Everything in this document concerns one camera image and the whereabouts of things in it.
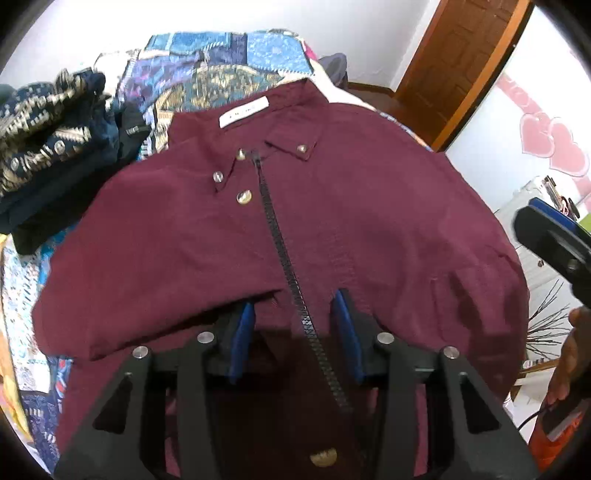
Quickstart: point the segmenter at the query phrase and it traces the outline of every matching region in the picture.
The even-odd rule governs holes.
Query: colorful bedspread
[[[136,104],[151,126],[152,133],[139,154],[141,160],[167,148],[168,126],[176,112],[215,108],[302,78],[310,78],[329,102],[375,110],[334,87],[315,60],[304,40],[286,30],[177,32],[154,35],[145,48],[101,54],[94,68],[105,74],[105,90],[122,102]],[[9,358],[0,362],[0,368],[13,373],[5,376],[8,395],[4,395],[12,403],[5,401],[3,406],[50,472],[59,459],[54,432],[72,360],[48,358],[38,350],[31,310],[50,274],[51,256],[71,228],[52,237],[29,257],[20,257],[9,237],[2,265],[4,328],[0,329],[0,359],[3,334],[8,340],[4,352]]]

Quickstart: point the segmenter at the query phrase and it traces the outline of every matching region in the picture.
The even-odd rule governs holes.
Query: heart sticker
[[[573,177],[584,177],[589,171],[589,159],[581,147],[573,141],[573,134],[559,118],[552,120],[550,135],[554,139],[554,153],[550,168]]]
[[[554,154],[554,139],[548,133],[550,118],[545,113],[521,117],[521,148],[523,153],[541,158]]]

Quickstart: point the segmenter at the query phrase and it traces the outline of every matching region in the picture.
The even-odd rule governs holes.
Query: black zipper
[[[341,386],[336,373],[329,362],[328,356],[324,351],[324,347],[318,338],[318,333],[314,328],[314,323],[312,323],[310,312],[308,311],[308,307],[304,301],[304,296],[300,290],[300,284],[297,281],[296,273],[294,272],[290,257],[287,254],[287,248],[285,247],[285,242],[283,240],[281,230],[279,229],[279,223],[277,223],[275,209],[273,208],[271,195],[269,194],[269,187],[267,186],[265,176],[262,172],[261,156],[256,151],[252,153],[252,161],[254,162],[256,172],[258,173],[259,191],[261,192],[265,216],[267,217],[267,224],[271,230],[273,242],[275,243],[275,248],[277,249],[277,254],[279,255],[281,266],[283,267],[283,273],[285,274],[287,284],[289,285],[291,295],[294,299],[295,307],[300,317],[301,324],[304,327],[304,333],[308,339],[308,343],[310,344],[312,351],[314,352],[314,356],[318,361],[320,370],[324,375],[326,382],[328,383],[336,404],[342,412],[351,413],[353,408],[351,407],[351,404],[347,399],[347,395],[345,394],[343,387]]]

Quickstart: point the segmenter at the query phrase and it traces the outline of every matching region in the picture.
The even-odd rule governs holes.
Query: maroon shirt
[[[220,129],[222,113],[261,96],[268,108]],[[329,104],[309,81],[255,97],[177,114],[169,149],[110,180],[52,257],[33,319],[44,353],[75,357],[60,448],[134,346],[182,345],[210,323],[200,314],[251,297],[252,368],[269,370],[277,394],[216,399],[230,478],[259,478],[261,468],[269,478],[359,477],[351,419],[302,320],[309,314],[355,421],[367,423],[367,398],[332,342],[338,288],[413,345],[457,346],[499,398],[517,377],[525,279],[500,224],[447,158],[375,112]],[[262,176],[251,155],[236,159],[239,149],[260,154]],[[252,199],[241,204],[246,190]],[[334,466],[310,462],[331,447]]]

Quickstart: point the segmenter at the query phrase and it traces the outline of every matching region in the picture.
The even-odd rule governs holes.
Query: shirt label
[[[228,110],[220,117],[220,128],[227,127],[231,123],[238,120],[242,120],[247,116],[253,115],[254,113],[260,112],[269,106],[269,100],[267,97],[261,97],[253,100],[246,105],[237,106],[232,110]]]

